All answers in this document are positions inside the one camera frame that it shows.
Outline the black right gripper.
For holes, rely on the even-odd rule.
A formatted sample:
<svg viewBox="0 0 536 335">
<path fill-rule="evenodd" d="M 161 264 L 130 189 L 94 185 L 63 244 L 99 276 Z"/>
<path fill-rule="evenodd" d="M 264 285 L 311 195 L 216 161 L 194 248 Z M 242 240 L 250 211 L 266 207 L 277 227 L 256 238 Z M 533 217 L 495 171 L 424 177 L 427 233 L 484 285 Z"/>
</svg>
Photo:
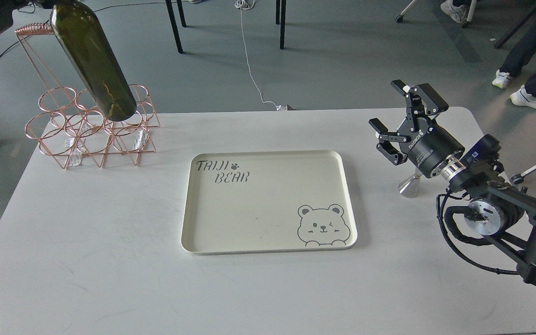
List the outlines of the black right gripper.
<svg viewBox="0 0 536 335">
<path fill-rule="evenodd" d="M 368 121 L 379 141 L 376 148 L 393 165 L 411 161 L 424 176 L 432 178 L 449 155 L 459 158 L 464 153 L 464 146 L 433 117 L 446 112 L 449 104 L 428 83 L 410 87 L 396 79 L 391 86 L 405 97 L 407 115 L 394 132 L 378 118 Z"/>
</svg>

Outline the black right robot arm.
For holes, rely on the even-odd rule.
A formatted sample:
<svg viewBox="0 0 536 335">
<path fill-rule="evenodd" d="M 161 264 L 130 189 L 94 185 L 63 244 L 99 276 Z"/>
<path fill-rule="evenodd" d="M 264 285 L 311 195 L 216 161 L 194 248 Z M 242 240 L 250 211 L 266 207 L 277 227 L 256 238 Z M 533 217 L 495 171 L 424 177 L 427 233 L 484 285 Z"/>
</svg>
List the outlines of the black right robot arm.
<svg viewBox="0 0 536 335">
<path fill-rule="evenodd" d="M 377 149 L 394 165 L 411 161 L 415 173 L 399 185 L 404 197 L 417 195 L 421 176 L 442 176 L 449 186 L 436 198 L 441 233 L 455 254 L 468 263 L 496 274 L 519 275 L 536 286 L 536 198 L 500 176 L 499 142 L 483 136 L 469 151 L 436 117 L 449 105 L 427 83 L 391 82 L 405 98 L 406 117 L 394 132 L 377 118 L 370 125 L 378 137 Z M 515 271 L 490 268 L 465 256 L 449 239 L 474 246 L 493 245 L 516 263 Z"/>
</svg>

